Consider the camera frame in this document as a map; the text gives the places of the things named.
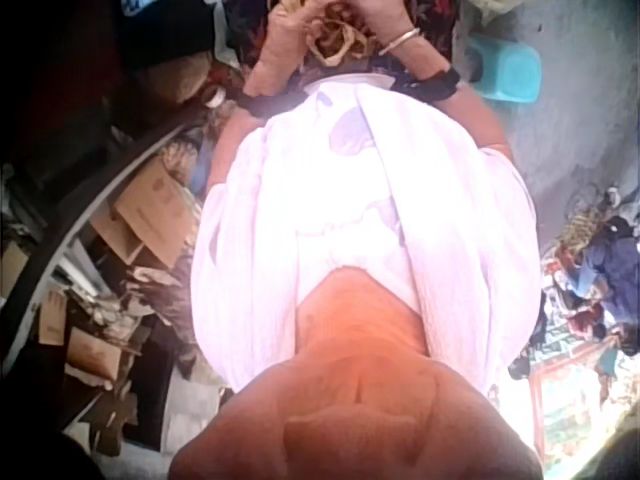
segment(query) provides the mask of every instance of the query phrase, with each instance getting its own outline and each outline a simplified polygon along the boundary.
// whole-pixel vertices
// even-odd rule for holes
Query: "chin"
[[[423,356],[276,365],[175,457],[171,479],[537,479],[540,462],[460,375]]]

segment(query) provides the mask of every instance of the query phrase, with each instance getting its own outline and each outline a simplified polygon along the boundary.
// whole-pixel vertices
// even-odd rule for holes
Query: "black wristband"
[[[424,103],[446,100],[458,90],[460,74],[450,67],[446,72],[439,72],[427,80],[416,80],[409,74],[396,78],[391,90],[408,95]]]

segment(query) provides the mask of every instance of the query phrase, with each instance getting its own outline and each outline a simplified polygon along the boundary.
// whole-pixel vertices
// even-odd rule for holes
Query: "bracelet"
[[[415,37],[416,35],[420,34],[420,29],[419,28],[414,28],[413,30],[408,31],[407,33],[400,35],[398,38],[396,38],[393,42],[391,42],[389,45],[387,45],[385,48],[383,48],[382,50],[380,50],[380,53],[378,53],[378,55],[382,56],[385,53],[387,53],[389,50],[393,50],[394,48],[396,48],[397,46],[403,44],[404,42],[406,42],[407,40],[409,40],[410,38]]]

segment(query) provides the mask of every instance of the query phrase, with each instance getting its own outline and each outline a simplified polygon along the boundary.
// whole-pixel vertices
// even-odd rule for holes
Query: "blue plastic stool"
[[[480,95],[516,103],[538,99],[542,64],[533,48],[483,35],[472,35],[470,47],[482,57],[482,78],[472,84]]]

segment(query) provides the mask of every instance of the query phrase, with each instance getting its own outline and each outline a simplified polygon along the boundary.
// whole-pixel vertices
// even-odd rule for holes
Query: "neck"
[[[297,352],[329,344],[427,354],[420,316],[358,268],[334,270],[298,307]]]

